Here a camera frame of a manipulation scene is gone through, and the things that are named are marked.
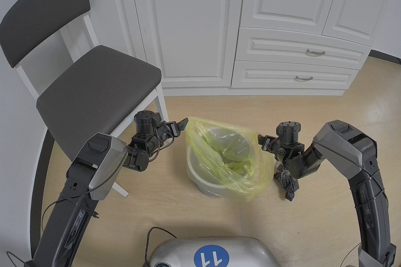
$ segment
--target cabinet base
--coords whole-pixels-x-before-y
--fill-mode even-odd
[[[163,88],[165,96],[342,96],[342,89],[308,88],[231,88],[179,87]]]

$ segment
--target white wall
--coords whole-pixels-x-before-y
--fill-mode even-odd
[[[17,0],[0,0],[0,20]],[[28,76],[41,92],[65,70],[71,59],[60,34],[37,49],[28,62]],[[29,218],[33,179],[46,127],[35,101],[0,49],[0,265],[11,266],[5,251],[30,259]]]
[[[372,49],[401,58],[401,0],[389,0]]]

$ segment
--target blue circle sticker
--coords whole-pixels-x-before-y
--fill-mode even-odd
[[[227,267],[229,261],[227,250],[215,244],[199,248],[194,255],[196,267]]]

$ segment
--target chair backrest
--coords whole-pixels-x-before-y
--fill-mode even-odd
[[[18,0],[0,23],[0,46],[10,66],[90,9],[89,0]]]

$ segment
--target baseboard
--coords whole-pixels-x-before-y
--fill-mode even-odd
[[[401,59],[398,57],[394,57],[393,55],[385,54],[384,52],[380,52],[377,50],[371,50],[369,53],[370,57],[379,58],[382,60],[387,60],[390,62],[394,62],[395,64],[401,64]]]
[[[46,182],[47,169],[53,150],[54,138],[47,130],[41,153],[39,155],[38,166],[36,168],[35,180],[33,183],[32,199],[30,206],[30,251],[33,258],[41,239],[41,218],[44,184]]]
[[[343,89],[309,88],[231,88],[179,87],[163,88],[165,96],[342,96]]]

